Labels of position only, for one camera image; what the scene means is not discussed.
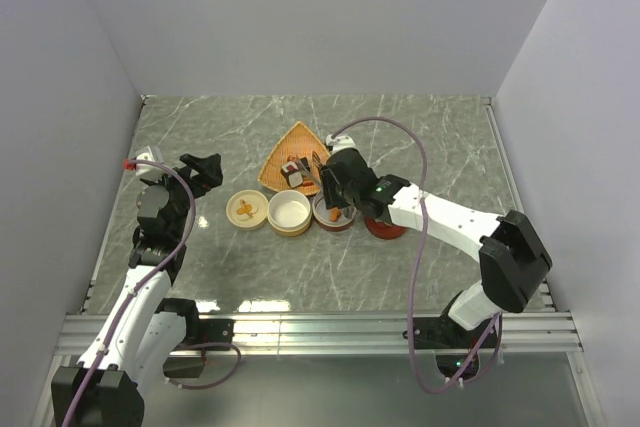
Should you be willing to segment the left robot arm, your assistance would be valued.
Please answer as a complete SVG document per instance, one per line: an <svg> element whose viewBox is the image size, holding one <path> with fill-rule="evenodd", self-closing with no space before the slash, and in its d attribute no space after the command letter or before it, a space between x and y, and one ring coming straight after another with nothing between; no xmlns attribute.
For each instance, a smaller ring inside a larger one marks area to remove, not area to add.
<svg viewBox="0 0 640 427"><path fill-rule="evenodd" d="M202 335L195 302L167 294L180 272L197 216L195 201L223 182L221 157L180 157L172 169L148 147L126 160L144 188L122 290L89 347L51 381L58 426L139 426L144 386L176 348Z"/></svg>

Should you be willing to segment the sushi roll red centre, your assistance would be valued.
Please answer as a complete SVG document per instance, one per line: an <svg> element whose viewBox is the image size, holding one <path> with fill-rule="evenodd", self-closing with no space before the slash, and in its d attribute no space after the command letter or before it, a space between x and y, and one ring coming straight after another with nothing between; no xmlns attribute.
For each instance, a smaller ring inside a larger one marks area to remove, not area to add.
<svg viewBox="0 0 640 427"><path fill-rule="evenodd" d="M281 173L285 177L288 177L298 172L299 172L298 166L293 161L289 161L281 166Z"/></svg>

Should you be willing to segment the sushi roll green centre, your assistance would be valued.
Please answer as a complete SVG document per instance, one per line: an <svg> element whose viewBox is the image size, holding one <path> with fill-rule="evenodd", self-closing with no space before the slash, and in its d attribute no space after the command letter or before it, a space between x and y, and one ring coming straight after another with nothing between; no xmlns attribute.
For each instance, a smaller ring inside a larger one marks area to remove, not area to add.
<svg viewBox="0 0 640 427"><path fill-rule="evenodd" d="M306 176L311 174L308 159L306 157L297 159L298 169Z"/></svg>

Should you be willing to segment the metal tongs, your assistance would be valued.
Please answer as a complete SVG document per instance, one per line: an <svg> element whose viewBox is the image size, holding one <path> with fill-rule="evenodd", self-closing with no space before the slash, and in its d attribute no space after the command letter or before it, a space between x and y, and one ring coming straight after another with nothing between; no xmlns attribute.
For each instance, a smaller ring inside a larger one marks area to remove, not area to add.
<svg viewBox="0 0 640 427"><path fill-rule="evenodd" d="M309 162L311 174L306 176L300 170L299 171L303 174L304 178L308 177L312 179L316 183L315 187L320 188L322 186L321 169L323 167L323 162L316 151L312 151L311 157L306 157L306 158L308 159L308 162Z"/></svg>

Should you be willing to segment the sushi roll white centre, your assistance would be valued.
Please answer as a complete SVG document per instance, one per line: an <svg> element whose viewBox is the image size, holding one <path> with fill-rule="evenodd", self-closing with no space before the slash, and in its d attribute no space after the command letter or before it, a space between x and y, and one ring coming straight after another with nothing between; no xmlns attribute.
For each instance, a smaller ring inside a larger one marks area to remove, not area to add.
<svg viewBox="0 0 640 427"><path fill-rule="evenodd" d="M304 176L298 170L286 171L283 173L283 177L286 181L287 186L291 189L298 188L304 183Z"/></svg>

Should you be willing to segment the orange fried shrimp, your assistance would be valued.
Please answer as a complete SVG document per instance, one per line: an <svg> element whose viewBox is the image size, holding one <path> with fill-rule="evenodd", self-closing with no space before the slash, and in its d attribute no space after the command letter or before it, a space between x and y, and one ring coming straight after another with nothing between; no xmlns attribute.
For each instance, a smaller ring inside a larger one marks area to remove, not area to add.
<svg viewBox="0 0 640 427"><path fill-rule="evenodd" d="M331 222L337 222L341 216L342 216L342 211L340 208L332 208L329 211L329 220Z"/></svg>

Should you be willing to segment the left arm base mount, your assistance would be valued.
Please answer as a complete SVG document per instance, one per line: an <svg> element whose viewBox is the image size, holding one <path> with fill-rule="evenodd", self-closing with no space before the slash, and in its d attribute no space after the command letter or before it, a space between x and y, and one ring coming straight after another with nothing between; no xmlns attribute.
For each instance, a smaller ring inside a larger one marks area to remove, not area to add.
<svg viewBox="0 0 640 427"><path fill-rule="evenodd" d="M227 344L233 341L235 321L210 317L199 321L193 337L186 337L163 365L169 379L198 379L213 364L210 352L235 353Z"/></svg>

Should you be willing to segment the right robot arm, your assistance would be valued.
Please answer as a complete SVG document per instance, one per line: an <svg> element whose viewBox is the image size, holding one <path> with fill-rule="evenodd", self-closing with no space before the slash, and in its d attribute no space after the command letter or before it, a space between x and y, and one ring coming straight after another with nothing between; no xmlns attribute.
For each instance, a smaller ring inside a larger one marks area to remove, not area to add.
<svg viewBox="0 0 640 427"><path fill-rule="evenodd" d="M457 294L433 327L414 329L424 348L472 347L495 315L523 312L553 266L521 212L472 210L402 177L377 176L354 148L331 155L320 176L328 207L353 207L367 219L423 232L478 263L479 281Z"/></svg>

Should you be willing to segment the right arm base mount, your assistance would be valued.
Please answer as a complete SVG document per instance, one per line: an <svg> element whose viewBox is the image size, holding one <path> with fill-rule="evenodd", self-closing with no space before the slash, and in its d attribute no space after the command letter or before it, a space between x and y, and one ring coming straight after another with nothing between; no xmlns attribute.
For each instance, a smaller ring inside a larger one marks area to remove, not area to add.
<svg viewBox="0 0 640 427"><path fill-rule="evenodd" d="M467 354L478 344L489 323L487 319L474 330L466 331L446 315L438 318L417 317L413 319L414 347L417 350L464 350L463 354L436 354L439 372L449 379L462 367ZM462 381L473 381L486 373L498 357L501 341L502 318L499 317L481 344L481 349L494 348L490 360L482 367L479 354L476 353L462 373Z"/></svg>

